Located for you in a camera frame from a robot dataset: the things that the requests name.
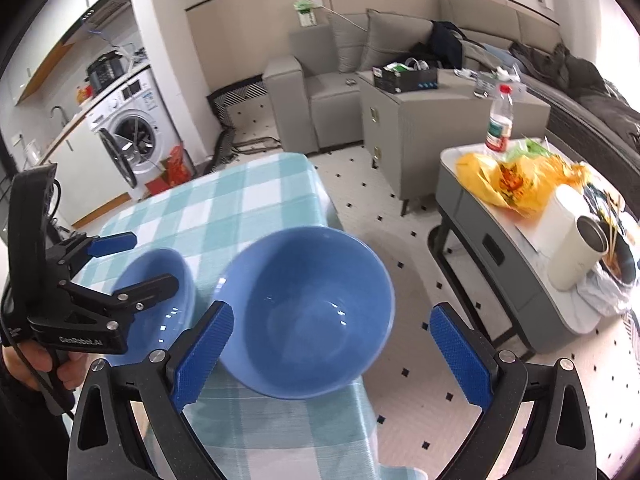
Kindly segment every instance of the chopsticks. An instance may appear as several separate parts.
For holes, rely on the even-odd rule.
[[[609,193],[607,195],[607,205],[609,206],[609,211],[613,213],[613,200],[611,199]],[[620,221],[620,210],[622,209],[622,197],[618,195],[618,202],[616,203],[616,212],[613,219],[609,215],[609,220],[611,223],[609,224],[609,253],[607,254],[607,258],[609,259],[609,263],[613,263],[613,256],[616,252],[616,242],[618,241],[618,222]]]

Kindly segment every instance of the plastic water bottle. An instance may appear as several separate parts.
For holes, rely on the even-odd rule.
[[[489,112],[484,152],[494,158],[502,159],[507,151],[513,128],[513,102],[509,85],[501,84],[498,89],[500,93],[491,104]]]

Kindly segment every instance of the screw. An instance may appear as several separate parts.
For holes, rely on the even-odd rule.
[[[98,370],[102,370],[104,368],[104,359],[96,359],[93,363],[91,363],[91,370],[97,372]]]
[[[159,363],[160,361],[164,360],[165,356],[166,352],[164,350],[154,350],[153,352],[151,352],[151,354],[149,354],[149,360],[152,363]]]
[[[570,372],[574,369],[574,363],[570,359],[562,358],[560,359],[560,366],[564,368],[567,372]]]
[[[498,357],[503,363],[513,363],[516,360],[516,354],[511,350],[500,350]]]

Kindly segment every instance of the kitchen counter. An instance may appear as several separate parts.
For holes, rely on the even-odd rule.
[[[62,131],[60,131],[60,133],[56,136],[56,138],[53,139],[51,143],[49,143],[49,145],[44,149],[44,154],[40,159],[40,164],[43,164],[51,156],[51,153],[53,153],[53,151],[60,145],[60,143],[66,139],[68,134],[70,134],[75,129],[75,127],[78,126],[80,121],[82,121],[86,117],[86,115],[91,110],[94,109],[95,105],[100,103],[105,97],[111,94],[116,88],[126,83],[129,79],[132,79],[135,75],[142,72],[145,68],[148,68],[149,65],[150,63],[148,61],[145,61],[143,63],[136,65],[131,70],[129,70],[126,74],[119,77],[118,79],[116,79],[116,81],[114,81],[109,86],[107,86],[107,88],[105,88],[102,92],[100,92],[100,94],[97,97],[91,98],[87,102],[85,102],[80,107],[80,111],[71,118],[71,120],[65,125],[65,127],[62,128]]]

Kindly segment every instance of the human hand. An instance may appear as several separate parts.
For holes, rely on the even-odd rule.
[[[49,352],[34,340],[18,343],[20,350],[37,371],[50,372],[53,362]],[[40,390],[40,383],[24,365],[22,359],[15,352],[14,348],[2,347],[2,357],[7,371],[22,384],[32,390]],[[73,390],[80,386],[86,376],[89,366],[89,354],[80,352],[69,352],[69,361],[58,367],[58,378],[65,385],[67,390]]]

